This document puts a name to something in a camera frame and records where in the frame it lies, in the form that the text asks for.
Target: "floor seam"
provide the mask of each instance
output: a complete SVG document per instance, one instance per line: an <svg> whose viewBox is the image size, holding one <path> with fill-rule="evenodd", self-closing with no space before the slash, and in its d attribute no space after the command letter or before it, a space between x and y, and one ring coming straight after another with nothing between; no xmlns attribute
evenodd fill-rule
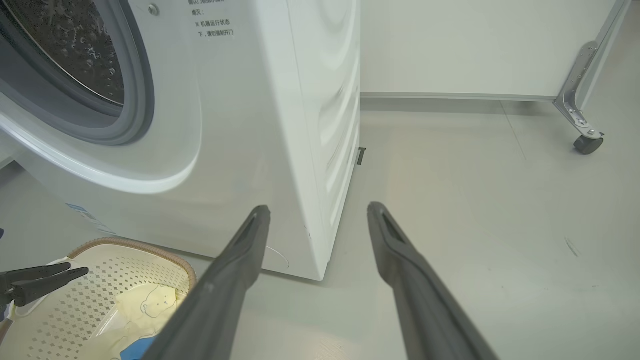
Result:
<svg viewBox="0 0 640 360"><path fill-rule="evenodd" d="M516 135L516 131L513 129L513 125L511 125L511 120L509 120L509 115L507 115L507 111L504 109L504 105L502 105L502 100L499 100L499 102L500 102L500 107L502 108L504 117L507 118L507 122L509 123L509 127L511 128L511 132L513 133L513 136L516 138L516 142L518 143L520 152L522 153L522 156L524 156L524 160L527 161L527 155L525 155L524 150L522 149L522 145L520 144L520 139L518 139L518 135Z"/></svg>

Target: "laundry basket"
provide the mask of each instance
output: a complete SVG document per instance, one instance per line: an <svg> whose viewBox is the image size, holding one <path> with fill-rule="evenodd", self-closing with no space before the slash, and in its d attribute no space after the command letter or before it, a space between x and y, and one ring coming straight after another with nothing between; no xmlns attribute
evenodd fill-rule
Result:
<svg viewBox="0 0 640 360"><path fill-rule="evenodd" d="M131 240L94 240L55 263L62 262L86 266L89 274L26 307L13 307L14 322L0 326L0 359L76 360L83 344L104 327L117 295L143 284L186 295L196 284L187 261Z"/></svg>

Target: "front-loading washing machine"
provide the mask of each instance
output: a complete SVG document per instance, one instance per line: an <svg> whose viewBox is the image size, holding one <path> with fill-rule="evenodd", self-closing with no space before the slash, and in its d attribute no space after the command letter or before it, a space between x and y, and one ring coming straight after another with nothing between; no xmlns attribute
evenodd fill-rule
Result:
<svg viewBox="0 0 640 360"><path fill-rule="evenodd" d="M359 144L360 1L0 0L0 127L100 230L321 280Z"/></svg>

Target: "yellow cloth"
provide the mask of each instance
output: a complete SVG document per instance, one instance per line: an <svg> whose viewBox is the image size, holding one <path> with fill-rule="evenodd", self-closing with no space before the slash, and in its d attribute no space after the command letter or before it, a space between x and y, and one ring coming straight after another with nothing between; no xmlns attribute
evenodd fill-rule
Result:
<svg viewBox="0 0 640 360"><path fill-rule="evenodd" d="M134 342L158 335L183 297L176 289L157 284L141 285L118 295L118 316L122 316L127 325L87 341L78 359L119 360L120 352Z"/></svg>

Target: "brown woven basket rim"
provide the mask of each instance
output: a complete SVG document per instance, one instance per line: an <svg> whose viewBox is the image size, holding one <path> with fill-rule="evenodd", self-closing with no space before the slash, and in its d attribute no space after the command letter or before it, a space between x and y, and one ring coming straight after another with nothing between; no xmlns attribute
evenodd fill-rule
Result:
<svg viewBox="0 0 640 360"><path fill-rule="evenodd" d="M122 238L99 238L93 241L89 241L84 245L81 245L76 250L73 250L71 253L69 253L67 257L70 259L75 259L76 256L82 254L83 252L89 250L92 247L96 247L99 245L117 245L117 246L129 247L131 249L148 252L149 254L159 256L160 258L171 261L172 263L178 265L179 267L183 268L184 271L187 272L187 275L189 276L189 291L193 290L193 288L196 286L196 283L198 282L196 272L193 270L191 265L185 259L182 259L180 256L176 254L172 254L171 252L168 252L166 250L159 249L155 246L151 246L149 244L141 243L134 240L128 240L128 239L122 239Z"/></svg>

